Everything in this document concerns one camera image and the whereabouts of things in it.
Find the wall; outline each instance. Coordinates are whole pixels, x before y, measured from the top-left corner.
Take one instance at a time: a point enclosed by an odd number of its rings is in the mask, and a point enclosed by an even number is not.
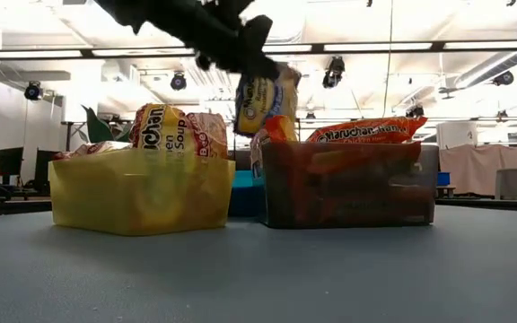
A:
[[[32,102],[23,91],[0,83],[0,149],[23,146],[22,179],[33,179],[38,147],[63,151],[66,128],[61,126],[62,108],[46,101]]]

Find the gray table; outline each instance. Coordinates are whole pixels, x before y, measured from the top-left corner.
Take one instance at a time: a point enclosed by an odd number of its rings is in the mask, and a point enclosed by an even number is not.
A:
[[[0,216],[0,322],[516,322],[517,213],[124,238]]]

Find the yellow plastic bin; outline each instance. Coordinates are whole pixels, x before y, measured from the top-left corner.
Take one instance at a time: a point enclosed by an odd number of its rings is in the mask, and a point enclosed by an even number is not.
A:
[[[234,161],[129,149],[49,166],[57,225],[140,236],[226,224]]]

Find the clear plastic bin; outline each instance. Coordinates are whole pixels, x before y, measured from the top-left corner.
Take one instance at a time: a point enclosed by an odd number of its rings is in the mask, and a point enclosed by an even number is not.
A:
[[[234,161],[129,149],[49,167],[55,224],[121,235],[226,224]]]
[[[438,147],[270,143],[262,146],[263,223],[273,228],[425,225],[434,220]]]

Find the robotic arm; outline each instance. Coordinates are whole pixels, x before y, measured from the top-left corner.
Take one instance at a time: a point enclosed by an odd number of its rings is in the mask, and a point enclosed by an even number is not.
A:
[[[145,22],[182,40],[200,55],[199,67],[211,62],[233,73],[276,79],[276,63],[262,52],[272,26],[258,16],[242,26],[239,14],[253,0],[96,0],[115,21],[137,34]]]

